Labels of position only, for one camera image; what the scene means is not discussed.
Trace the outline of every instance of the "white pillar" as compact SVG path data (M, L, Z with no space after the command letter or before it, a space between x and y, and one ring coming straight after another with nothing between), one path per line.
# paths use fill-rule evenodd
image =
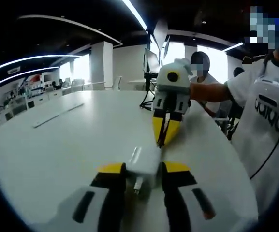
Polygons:
M112 87L114 81L112 49L112 44L108 42L92 45L90 56L91 82L105 81L105 87Z

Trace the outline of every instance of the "ceiling light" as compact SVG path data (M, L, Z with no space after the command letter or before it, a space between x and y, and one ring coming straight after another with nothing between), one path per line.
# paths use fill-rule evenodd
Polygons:
M236 44L236 45L234 45L234 46L228 47L228 48L224 49L222 52L227 52L227 51L229 51L229 50L231 50L231 49L233 49L233 48L239 47L239 46L241 46L241 45L244 45L244 43L241 42L241 43L238 43L238 44Z
M144 20L142 19L142 17L139 15L139 13L137 12L137 10L135 9L135 7L131 4L130 0L122 0L124 2L124 4L129 8L129 10L133 13L133 15L135 16L135 18L137 19L137 21L140 23L140 25L142 26L142 28L144 30L147 29L147 25L145 24Z
M0 84L5 82L5 81L8 81L14 77L17 77L17 76L21 76L21 75L25 75L25 74L28 74L28 73L32 73L32 72L37 72L37 71L42 71L42 70L48 70L48 69L57 69L59 68L59 66L55 66L55 67L49 67L49 68L43 68L43 69L35 69L35 70L31 70L31 71L28 71L28 72L23 72L23 73L19 73L19 74L16 74L14 76L10 76L2 81L0 81Z
M21 62L21 61L29 60L29 59L47 58L47 57L81 57L81 56L76 56L76 55L44 55L44 56L36 56L36 57L27 57L27 58L17 59L17 60L10 61L8 63L2 64L2 65L0 65L0 68L3 68L3 67L5 67L7 65L10 65L10 64L15 64L15 63L18 63L18 62Z

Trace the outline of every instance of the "ceiling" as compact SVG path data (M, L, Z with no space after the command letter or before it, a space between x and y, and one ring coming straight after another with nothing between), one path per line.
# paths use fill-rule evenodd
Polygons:
M153 30L160 18L166 19L171 30L183 30L207 34L231 43L244 41L250 36L249 1L233 1L222 4L215 0L130 0L138 10L149 30ZM67 19L105 33L112 40L82 26L48 18L20 18L23 15L47 15ZM136 18L122 0L13 0L0 5L0 65L15 59L68 54L87 44L109 41L113 45L146 43L147 36L127 37L127 34L143 31ZM171 36L172 40L195 43L190 37ZM196 43L215 48L227 47L210 40ZM253 55L265 52L265 47L254 50ZM49 67L59 58L43 58L23 61L22 71ZM0 80L7 70L17 64L0 69Z

